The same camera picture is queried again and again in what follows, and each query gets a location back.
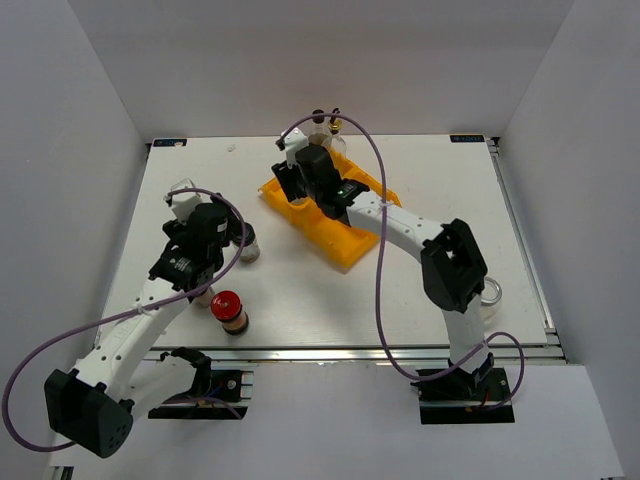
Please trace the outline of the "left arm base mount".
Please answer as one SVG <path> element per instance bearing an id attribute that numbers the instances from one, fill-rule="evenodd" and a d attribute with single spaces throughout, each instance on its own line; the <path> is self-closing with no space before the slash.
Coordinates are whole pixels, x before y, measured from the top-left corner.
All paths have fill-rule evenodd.
<path id="1" fill-rule="evenodd" d="M 246 367 L 219 366 L 213 360 L 196 359 L 194 384 L 174 394 L 147 413 L 149 420 L 242 420 L 249 407 L 254 371 Z"/>

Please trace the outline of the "clear oil bottle gold spout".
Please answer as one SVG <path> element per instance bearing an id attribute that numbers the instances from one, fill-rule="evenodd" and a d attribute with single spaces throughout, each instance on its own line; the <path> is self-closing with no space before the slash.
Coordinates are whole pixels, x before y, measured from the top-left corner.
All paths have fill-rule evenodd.
<path id="1" fill-rule="evenodd" d="M 343 121 L 338 117 L 339 114 L 340 109 L 336 107 L 332 110 L 331 116 L 329 117 L 329 146 L 334 152 L 345 156 L 347 153 L 347 145 L 341 133 Z"/>

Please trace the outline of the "black-cap white spice jar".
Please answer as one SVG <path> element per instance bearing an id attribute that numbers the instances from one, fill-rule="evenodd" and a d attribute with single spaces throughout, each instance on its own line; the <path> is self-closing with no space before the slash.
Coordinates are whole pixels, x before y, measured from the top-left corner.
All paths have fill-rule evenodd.
<path id="1" fill-rule="evenodd" d="M 308 202 L 309 202 L 309 198 L 307 196 L 304 196 L 304 195 L 291 194 L 288 197 L 288 203 L 290 205 L 295 206 L 295 207 L 301 207 L 301 206 L 305 205 Z"/>

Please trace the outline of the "dark sauce bottle black cap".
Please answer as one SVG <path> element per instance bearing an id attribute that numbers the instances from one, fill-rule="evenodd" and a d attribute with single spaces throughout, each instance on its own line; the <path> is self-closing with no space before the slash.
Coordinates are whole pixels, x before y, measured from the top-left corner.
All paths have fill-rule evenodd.
<path id="1" fill-rule="evenodd" d="M 314 115 L 312 119 L 313 127 L 308 135 L 308 142 L 328 149 L 330 147 L 330 132 L 326 119 L 320 117 L 320 114 L 324 114 L 324 111 L 322 109 L 316 109 L 312 114 Z"/>

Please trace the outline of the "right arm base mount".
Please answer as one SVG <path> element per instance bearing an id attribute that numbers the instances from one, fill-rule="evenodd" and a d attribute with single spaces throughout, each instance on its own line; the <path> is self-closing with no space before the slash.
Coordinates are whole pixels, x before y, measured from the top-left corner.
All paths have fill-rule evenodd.
<path id="1" fill-rule="evenodd" d="M 503 368 L 493 368 L 474 390 L 454 374 L 414 381 L 422 425 L 512 424 L 515 414 Z"/>

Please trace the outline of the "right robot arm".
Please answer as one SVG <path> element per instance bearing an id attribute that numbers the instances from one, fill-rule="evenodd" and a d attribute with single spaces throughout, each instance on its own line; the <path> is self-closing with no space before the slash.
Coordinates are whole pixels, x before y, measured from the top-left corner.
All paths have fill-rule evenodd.
<path id="1" fill-rule="evenodd" d="M 322 214 L 380 237 L 415 258 L 428 299 L 442 311 L 449 340 L 453 390 L 472 399 L 488 385 L 493 355 L 484 343 L 481 315 L 487 265 L 467 223 L 438 223 L 385 202 L 369 186 L 343 178 L 329 151 L 304 141 L 278 148 L 286 160 L 272 166 L 288 201 L 311 199 Z"/>

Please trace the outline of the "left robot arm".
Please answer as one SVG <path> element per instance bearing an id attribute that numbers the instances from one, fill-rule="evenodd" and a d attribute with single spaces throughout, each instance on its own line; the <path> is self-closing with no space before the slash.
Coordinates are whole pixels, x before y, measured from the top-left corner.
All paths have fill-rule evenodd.
<path id="1" fill-rule="evenodd" d="M 247 234 L 239 212 L 217 194 L 166 200 L 175 215 L 162 227 L 168 242 L 132 313 L 69 371 L 56 369 L 44 383 L 50 427 L 100 458 L 121 448 L 134 422 L 165 401 L 199 399 L 213 389 L 210 358 L 187 347 L 163 354 L 150 372 L 134 376 L 170 323 L 224 268 L 224 248 L 240 245 Z"/>

